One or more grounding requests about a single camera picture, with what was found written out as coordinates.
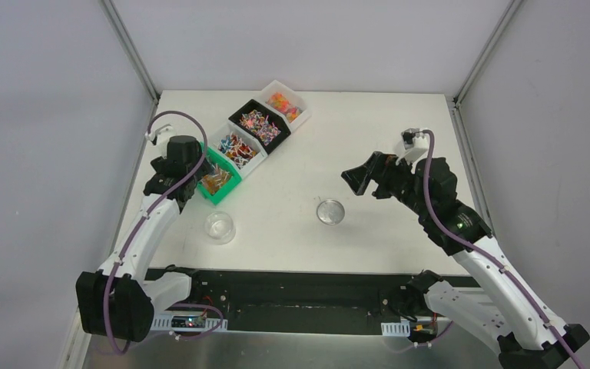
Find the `clear plastic jar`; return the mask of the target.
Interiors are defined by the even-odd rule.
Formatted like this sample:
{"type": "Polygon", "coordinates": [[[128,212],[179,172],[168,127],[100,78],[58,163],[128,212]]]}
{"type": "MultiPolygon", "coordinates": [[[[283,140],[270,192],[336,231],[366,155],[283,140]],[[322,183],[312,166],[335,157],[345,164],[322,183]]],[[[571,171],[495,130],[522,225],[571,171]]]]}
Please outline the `clear plastic jar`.
{"type": "Polygon", "coordinates": [[[232,217],[222,211],[213,212],[205,218],[204,231],[214,244],[228,244],[236,235],[236,227],[232,217]]]}

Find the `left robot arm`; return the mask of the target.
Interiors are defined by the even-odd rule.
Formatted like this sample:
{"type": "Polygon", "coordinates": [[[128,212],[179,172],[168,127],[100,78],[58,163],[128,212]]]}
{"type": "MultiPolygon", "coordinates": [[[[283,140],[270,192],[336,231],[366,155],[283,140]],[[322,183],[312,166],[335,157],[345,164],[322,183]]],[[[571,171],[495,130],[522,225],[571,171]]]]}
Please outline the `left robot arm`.
{"type": "Polygon", "coordinates": [[[140,342],[157,313],[175,303],[186,311],[203,303],[204,291],[189,277],[168,272],[145,280],[166,232],[211,170],[203,145],[192,136],[176,135],[164,147],[164,155],[151,161],[154,175],[124,240],[95,272],[84,271],[77,279],[78,311],[88,334],[140,342]]]}

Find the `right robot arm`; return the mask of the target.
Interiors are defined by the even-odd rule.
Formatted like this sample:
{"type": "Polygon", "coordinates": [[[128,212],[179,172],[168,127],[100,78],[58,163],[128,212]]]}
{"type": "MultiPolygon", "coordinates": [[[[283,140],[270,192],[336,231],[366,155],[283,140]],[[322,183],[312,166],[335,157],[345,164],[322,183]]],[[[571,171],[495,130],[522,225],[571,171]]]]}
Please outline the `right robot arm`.
{"type": "Polygon", "coordinates": [[[429,239],[460,264],[492,302],[483,307],[446,278],[424,271],[405,286],[405,316],[434,312],[449,318],[491,349],[504,368],[557,368],[589,341],[582,325],[565,322],[538,297],[483,219],[457,198],[457,178],[445,158],[412,165],[376,151],[341,176],[356,195],[375,182],[375,198],[395,198],[413,211],[429,239]]]}

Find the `green candy bin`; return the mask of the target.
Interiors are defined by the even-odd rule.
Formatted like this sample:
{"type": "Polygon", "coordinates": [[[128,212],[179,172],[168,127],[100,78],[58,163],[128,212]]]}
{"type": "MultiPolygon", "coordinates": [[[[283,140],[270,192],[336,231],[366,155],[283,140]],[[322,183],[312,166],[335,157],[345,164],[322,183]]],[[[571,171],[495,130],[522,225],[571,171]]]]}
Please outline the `green candy bin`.
{"type": "Polygon", "coordinates": [[[207,148],[207,160],[214,171],[205,175],[197,189],[214,206],[219,205],[241,182],[236,165],[217,149],[207,148]]]}

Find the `white lollipop bin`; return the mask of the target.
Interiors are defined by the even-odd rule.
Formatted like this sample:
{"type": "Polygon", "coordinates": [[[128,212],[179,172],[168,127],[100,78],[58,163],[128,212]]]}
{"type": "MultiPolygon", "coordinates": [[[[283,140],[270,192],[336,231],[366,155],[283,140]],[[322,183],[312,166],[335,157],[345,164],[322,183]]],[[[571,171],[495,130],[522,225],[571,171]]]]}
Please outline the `white lollipop bin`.
{"type": "Polygon", "coordinates": [[[208,146],[232,163],[242,179],[247,178],[267,158],[260,142],[231,122],[223,124],[209,136],[208,146]]]}

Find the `black lollipop bin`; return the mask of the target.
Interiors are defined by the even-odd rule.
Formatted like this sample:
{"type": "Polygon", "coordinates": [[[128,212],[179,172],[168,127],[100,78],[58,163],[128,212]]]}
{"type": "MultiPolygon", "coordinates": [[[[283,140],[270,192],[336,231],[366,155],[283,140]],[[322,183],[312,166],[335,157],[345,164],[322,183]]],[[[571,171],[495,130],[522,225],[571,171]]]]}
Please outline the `black lollipop bin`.
{"type": "Polygon", "coordinates": [[[253,99],[235,111],[229,120],[256,138],[269,155],[291,136],[291,130],[280,116],[253,99]]]}

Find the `white gummy bin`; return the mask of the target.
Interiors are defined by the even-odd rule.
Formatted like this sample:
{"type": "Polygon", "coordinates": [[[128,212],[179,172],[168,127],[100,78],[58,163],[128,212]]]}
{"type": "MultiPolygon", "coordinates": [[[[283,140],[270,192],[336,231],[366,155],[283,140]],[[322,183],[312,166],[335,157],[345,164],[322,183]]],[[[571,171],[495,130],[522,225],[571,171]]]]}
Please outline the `white gummy bin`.
{"type": "Polygon", "coordinates": [[[273,80],[264,87],[255,98],[283,118],[290,131],[296,131],[312,116],[312,110],[306,101],[278,80],[273,80]]]}

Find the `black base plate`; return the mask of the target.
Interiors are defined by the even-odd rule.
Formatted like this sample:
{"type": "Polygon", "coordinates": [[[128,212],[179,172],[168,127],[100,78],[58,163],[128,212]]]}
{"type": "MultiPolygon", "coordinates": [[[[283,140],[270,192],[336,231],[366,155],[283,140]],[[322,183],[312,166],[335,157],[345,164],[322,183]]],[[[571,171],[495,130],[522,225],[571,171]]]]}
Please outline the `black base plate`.
{"type": "Polygon", "coordinates": [[[169,272],[192,279],[179,312],[200,319],[224,319],[228,332],[342,334],[373,336],[383,323],[419,313],[430,317],[422,289],[442,276],[419,274],[337,274],[269,271],[216,271],[151,268],[147,282],[169,272]]]}

